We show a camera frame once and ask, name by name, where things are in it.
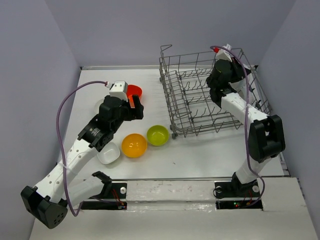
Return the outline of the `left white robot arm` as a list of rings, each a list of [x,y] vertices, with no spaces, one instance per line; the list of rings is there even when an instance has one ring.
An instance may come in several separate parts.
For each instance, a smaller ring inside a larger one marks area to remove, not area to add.
[[[112,179],[101,171],[91,174],[67,190],[82,168],[114,138],[124,121],[141,120],[144,107],[138,95],[132,96],[133,104],[107,95],[99,106],[99,112],[80,131],[69,151],[62,152],[62,159],[52,171],[34,186],[25,186],[20,195],[26,210],[48,229],[57,227],[66,217],[72,205],[87,198],[110,194]]]

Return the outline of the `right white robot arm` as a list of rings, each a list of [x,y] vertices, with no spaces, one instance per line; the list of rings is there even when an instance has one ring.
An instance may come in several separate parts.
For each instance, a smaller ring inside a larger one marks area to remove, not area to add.
[[[285,136],[282,119],[268,115],[237,92],[232,84],[245,81],[250,70],[242,67],[234,58],[231,61],[218,59],[206,79],[211,100],[222,110],[231,113],[244,125],[246,160],[233,173],[230,182],[215,185],[214,195],[218,199],[245,197],[257,185],[257,178],[265,165],[285,150]]]

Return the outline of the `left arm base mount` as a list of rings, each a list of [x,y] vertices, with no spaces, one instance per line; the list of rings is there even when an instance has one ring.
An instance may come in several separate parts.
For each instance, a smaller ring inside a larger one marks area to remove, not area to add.
[[[81,210],[124,211],[127,209],[127,182],[115,181],[110,190],[103,190],[98,196],[85,200]]]

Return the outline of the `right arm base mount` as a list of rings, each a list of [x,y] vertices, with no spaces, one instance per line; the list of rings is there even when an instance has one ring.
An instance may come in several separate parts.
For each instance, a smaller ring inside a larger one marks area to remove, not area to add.
[[[260,209],[263,210],[261,192],[256,179],[242,184],[236,174],[231,180],[214,183],[212,190],[218,210]]]

